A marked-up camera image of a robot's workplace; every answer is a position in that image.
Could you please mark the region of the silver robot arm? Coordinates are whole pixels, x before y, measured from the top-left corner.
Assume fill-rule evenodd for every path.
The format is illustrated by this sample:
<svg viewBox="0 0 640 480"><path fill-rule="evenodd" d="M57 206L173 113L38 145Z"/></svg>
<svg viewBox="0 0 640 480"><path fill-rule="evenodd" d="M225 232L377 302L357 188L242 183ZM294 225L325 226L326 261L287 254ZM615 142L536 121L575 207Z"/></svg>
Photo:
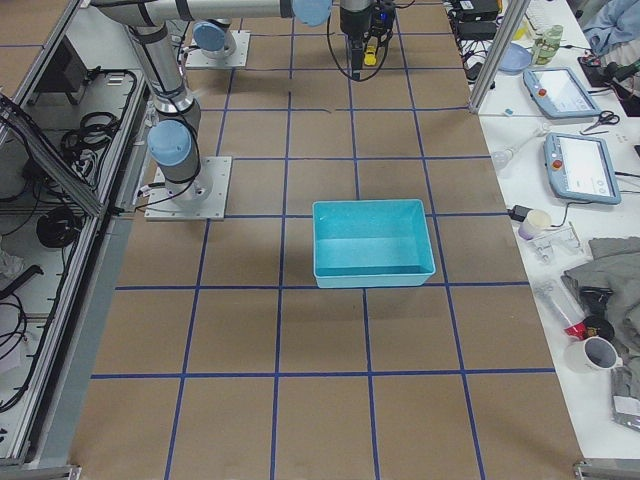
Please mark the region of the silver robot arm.
<svg viewBox="0 0 640 480"><path fill-rule="evenodd" d="M319 20L295 16L281 23L281 28L269 33L235 29L230 19L198 20L192 26L191 43L181 50L181 58L189 69L230 70L258 68L251 54L264 60L277 54L283 57L283 61L266 62L267 69L284 70L296 66L297 41L311 38L323 43L335 68L342 74L360 74L369 41L367 29L334 31L330 15Z"/></svg>
<svg viewBox="0 0 640 480"><path fill-rule="evenodd" d="M235 49L229 31L235 17L297 18L315 27L328 24L332 11L329 1L95 1L92 5L128 30L159 115L148 134L150 153L164 176L169 200L187 205L209 195L212 179L203 172L198 147L200 106L178 66L168 21L193 23L197 46L226 56Z"/></svg>

